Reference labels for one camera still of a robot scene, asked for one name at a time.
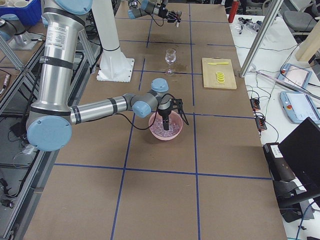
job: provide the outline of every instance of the cup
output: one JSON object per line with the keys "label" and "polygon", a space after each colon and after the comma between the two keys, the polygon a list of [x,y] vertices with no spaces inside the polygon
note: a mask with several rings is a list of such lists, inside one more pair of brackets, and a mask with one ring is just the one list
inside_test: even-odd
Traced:
{"label": "cup", "polygon": [[16,1],[13,6],[16,8],[24,8],[28,5],[27,1]]}
{"label": "cup", "polygon": [[0,7],[7,7],[8,3],[7,0],[0,0]]}
{"label": "cup", "polygon": [[13,7],[15,5],[15,3],[18,1],[20,1],[20,0],[7,0],[7,5],[8,5],[8,7]]}

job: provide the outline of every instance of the crushed ice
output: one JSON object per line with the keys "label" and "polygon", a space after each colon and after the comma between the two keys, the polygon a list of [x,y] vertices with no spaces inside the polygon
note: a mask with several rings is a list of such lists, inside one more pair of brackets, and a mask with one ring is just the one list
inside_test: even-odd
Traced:
{"label": "crushed ice", "polygon": [[169,118],[169,130],[164,130],[164,126],[162,124],[162,118],[156,118],[154,124],[150,127],[151,131],[162,138],[170,138],[176,135],[179,132],[180,126],[175,122],[172,122],[171,118]]}

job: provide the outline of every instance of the gray robot arm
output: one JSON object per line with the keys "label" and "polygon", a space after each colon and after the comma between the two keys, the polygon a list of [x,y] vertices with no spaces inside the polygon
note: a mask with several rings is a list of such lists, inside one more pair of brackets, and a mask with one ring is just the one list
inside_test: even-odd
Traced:
{"label": "gray robot arm", "polygon": [[128,16],[130,19],[137,19],[146,15],[156,15],[162,19],[167,19],[168,23],[175,23],[178,28],[181,21],[182,11],[170,11],[166,8],[168,0],[164,0],[161,4],[151,2],[149,0],[142,0],[139,7],[137,0],[128,0],[129,11]]}
{"label": "gray robot arm", "polygon": [[141,118],[158,107],[168,119],[173,109],[168,84],[156,78],[144,95],[132,93],[99,102],[69,107],[68,93],[73,73],[78,34],[85,26],[92,1],[82,0],[76,9],[63,0],[46,0],[43,17],[48,21],[38,99],[31,105],[26,123],[28,141],[42,151],[64,147],[72,124],[98,120],[127,110]]}

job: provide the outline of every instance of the wine glass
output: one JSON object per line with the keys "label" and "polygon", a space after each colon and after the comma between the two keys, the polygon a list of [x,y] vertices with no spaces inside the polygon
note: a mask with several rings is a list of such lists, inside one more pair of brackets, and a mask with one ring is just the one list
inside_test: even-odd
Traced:
{"label": "wine glass", "polygon": [[176,50],[174,49],[167,49],[165,53],[165,61],[167,64],[169,64],[169,69],[165,72],[168,76],[172,76],[174,74],[174,71],[171,69],[171,64],[173,64],[176,61]]}

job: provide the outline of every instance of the blue tape line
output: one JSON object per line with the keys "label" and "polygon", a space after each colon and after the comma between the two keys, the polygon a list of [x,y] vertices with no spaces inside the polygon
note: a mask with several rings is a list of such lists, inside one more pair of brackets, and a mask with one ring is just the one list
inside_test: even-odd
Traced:
{"label": "blue tape line", "polygon": [[214,115],[221,118],[235,118],[235,119],[255,119],[253,116],[228,116],[228,115]]}
{"label": "blue tape line", "polygon": [[190,45],[190,43],[185,43],[185,42],[165,42],[165,41],[149,41],[149,43],[152,44],[179,44],[179,45]]}
{"label": "blue tape line", "polygon": [[198,225],[198,240],[201,240],[198,155],[197,155],[197,131],[196,131],[196,116],[195,115],[193,115],[193,137],[194,137],[194,163],[195,163],[196,213],[197,213],[197,225]]}
{"label": "blue tape line", "polygon": [[[71,164],[71,163],[55,163],[55,166],[66,166],[66,167],[76,167],[76,168],[92,168],[92,169],[110,169],[110,170],[124,170],[123,167],[115,166],[99,166],[99,165],[84,165],[84,164]],[[137,172],[150,172],[150,173],[164,173],[164,174],[179,174],[179,175],[196,175],[195,172],[187,171],[168,171],[168,170],[153,170],[153,169],[143,169],[143,168],[125,168],[127,171],[137,171]],[[226,175],[226,174],[214,174],[214,173],[200,173],[200,176],[209,177],[223,177],[223,178],[236,178],[236,179],[258,179],[258,180],[271,180],[268,177],[259,176],[240,176],[240,175]]]}
{"label": "blue tape line", "polygon": [[54,165],[55,166],[78,167],[78,168],[123,170],[122,167],[116,167],[116,166],[83,165],[83,164],[71,164],[71,163],[55,163]]}
{"label": "blue tape line", "polygon": [[[0,63],[6,58],[6,56],[4,56],[1,60]],[[2,69],[8,69],[8,67],[1,67]]]}
{"label": "blue tape line", "polygon": [[239,176],[239,175],[212,174],[212,173],[198,173],[198,175],[209,176],[209,177],[220,177],[220,178],[233,178],[233,179],[272,180],[271,177],[262,177],[262,176]]}
{"label": "blue tape line", "polygon": [[[129,17],[115,17],[115,19],[130,19]],[[150,21],[148,18],[135,18],[134,20],[144,20],[144,21]],[[224,21],[191,21],[191,20],[181,20],[181,22],[192,22],[192,23],[212,23],[212,24],[228,24],[228,22]]]}
{"label": "blue tape line", "polygon": [[117,201],[116,201],[116,208],[115,208],[115,213],[114,213],[114,219],[113,219],[113,225],[112,225],[112,232],[111,232],[110,240],[114,239],[116,223],[117,223],[117,216],[118,216],[118,210],[119,210],[119,204],[120,204],[120,199],[121,199],[122,188],[123,188],[123,185],[124,185],[127,161],[128,161],[128,156],[129,156],[130,143],[131,143],[131,139],[132,139],[132,133],[134,131],[133,124],[135,124],[135,117],[136,117],[136,115],[133,114],[132,126],[131,126],[131,130],[130,130],[128,146],[127,146],[126,153],[125,153],[125,161],[124,161],[124,165],[123,165],[123,172],[122,172],[122,176],[121,176],[121,183],[120,183],[118,198],[117,198]]}
{"label": "blue tape line", "polygon": [[189,3],[189,17],[190,17],[190,57],[191,57],[191,81],[192,81],[192,106],[195,106],[195,85],[194,85],[194,63],[193,63],[193,54],[192,54],[192,32],[191,32],[191,8]]}
{"label": "blue tape line", "polygon": [[188,113],[185,112],[185,115],[195,115],[195,116],[209,116],[209,117],[217,117],[217,118],[234,118],[234,119],[255,119],[251,116],[228,116],[228,115],[216,115],[216,114],[204,114],[204,113]]}
{"label": "blue tape line", "polygon": [[181,174],[181,175],[196,175],[194,172],[187,171],[167,171],[167,170],[153,170],[153,169],[141,169],[141,168],[126,168],[128,171],[148,172],[148,173],[162,173],[162,174]]}
{"label": "blue tape line", "polygon": [[224,21],[190,21],[192,23],[211,23],[211,24],[229,24],[228,22]]}
{"label": "blue tape line", "polygon": [[225,45],[225,44],[207,44],[208,46],[223,46],[223,47],[235,47],[235,45]]}
{"label": "blue tape line", "polygon": [[151,43],[151,44],[178,44],[178,45],[190,45],[190,43],[184,42],[166,42],[166,41],[140,41],[140,40],[119,40],[119,42],[130,42],[130,43]]}
{"label": "blue tape line", "polygon": [[145,62],[146,62],[146,59],[144,58],[144,59],[143,59],[143,64],[142,64],[141,76],[140,76],[140,83],[139,83],[139,87],[138,87],[138,90],[139,90],[139,91],[140,91],[140,88],[141,88],[142,76],[143,76],[143,74],[144,74]]}
{"label": "blue tape line", "polygon": [[[142,72],[142,70],[133,70],[133,72]],[[146,73],[157,73],[157,74],[164,74],[165,71],[151,71],[151,70],[144,70]],[[188,73],[188,72],[176,72],[176,74],[185,74],[185,75],[202,75],[202,73]]]}
{"label": "blue tape line", "polygon": [[146,43],[147,41],[139,41],[139,40],[119,40],[119,42]]}
{"label": "blue tape line", "polygon": [[146,48],[148,48],[148,45],[149,45],[149,39],[150,39],[152,21],[153,21],[153,19],[151,18],[151,23],[150,23],[150,27],[149,27],[149,33],[148,33],[148,39],[147,39],[147,42],[146,42]]}

